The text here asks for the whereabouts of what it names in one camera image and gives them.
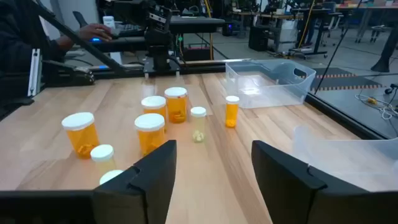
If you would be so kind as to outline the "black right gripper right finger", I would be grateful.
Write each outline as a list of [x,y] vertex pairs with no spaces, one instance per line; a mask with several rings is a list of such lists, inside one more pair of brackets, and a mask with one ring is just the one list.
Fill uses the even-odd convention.
[[251,148],[257,184],[273,223],[341,223],[338,207],[316,204],[319,191],[335,178],[273,146],[255,140]]

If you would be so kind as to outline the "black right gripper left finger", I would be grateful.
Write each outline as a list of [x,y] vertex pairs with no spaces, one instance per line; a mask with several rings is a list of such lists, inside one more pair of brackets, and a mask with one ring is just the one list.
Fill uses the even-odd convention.
[[169,140],[94,189],[96,223],[165,223],[175,183],[177,142]]

